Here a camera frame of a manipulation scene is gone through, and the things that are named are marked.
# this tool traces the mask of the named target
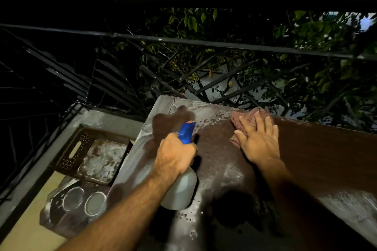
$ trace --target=wet table surface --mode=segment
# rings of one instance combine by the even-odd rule
[[[292,250],[271,194],[230,142],[234,108],[160,96],[107,197],[116,205],[149,174],[170,132],[196,121],[198,183],[181,211],[160,207],[138,250]],[[291,173],[328,209],[377,245],[377,136],[274,117]]]

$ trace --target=hand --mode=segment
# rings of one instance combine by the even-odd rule
[[[170,133],[160,143],[151,174],[171,176],[175,181],[193,163],[197,149],[196,144],[183,144],[177,133]]]
[[[236,130],[234,134],[237,136],[241,148],[249,161],[260,166],[271,159],[280,160],[279,130],[277,125],[272,124],[271,117],[266,117],[264,121],[259,111],[256,112],[257,130],[242,116],[239,120],[245,128],[247,136],[239,130]]]

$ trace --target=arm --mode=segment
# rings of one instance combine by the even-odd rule
[[[282,225],[307,250],[375,250],[360,234],[313,198],[280,159],[279,130],[270,117],[255,114],[257,131],[240,118],[247,136],[236,130],[246,157],[255,163],[270,187]]]
[[[140,186],[58,251],[134,250],[166,192],[190,166],[196,149],[170,133],[161,141],[152,171]]]

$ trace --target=spray bottle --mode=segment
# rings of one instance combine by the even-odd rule
[[[178,138],[183,144],[192,142],[192,133],[195,128],[194,121],[184,123],[178,131]],[[175,183],[166,193],[161,205],[170,210],[185,209],[191,202],[194,194],[197,177],[194,170],[189,167],[186,172],[177,178]]]

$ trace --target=pink cloth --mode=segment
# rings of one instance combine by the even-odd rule
[[[262,119],[264,120],[267,116],[271,116],[271,114],[264,110],[263,108],[261,107],[255,107],[253,110],[249,111],[248,113],[244,113],[244,112],[240,112],[240,111],[233,111],[230,113],[230,120],[232,121],[234,127],[237,129],[237,130],[240,130],[243,132],[243,134],[247,135],[246,133],[246,130],[245,128],[243,127],[242,123],[240,122],[239,120],[239,117],[240,116],[244,116],[246,118],[246,120],[254,127],[254,129],[256,130],[257,129],[257,124],[255,122],[255,117],[254,117],[254,114],[257,112],[257,111],[260,111],[261,113],[261,117]],[[236,147],[240,148],[240,144],[239,144],[239,141],[238,141],[238,138],[235,134],[233,134],[233,136],[231,137],[230,141],[233,143],[233,145],[235,145]]]

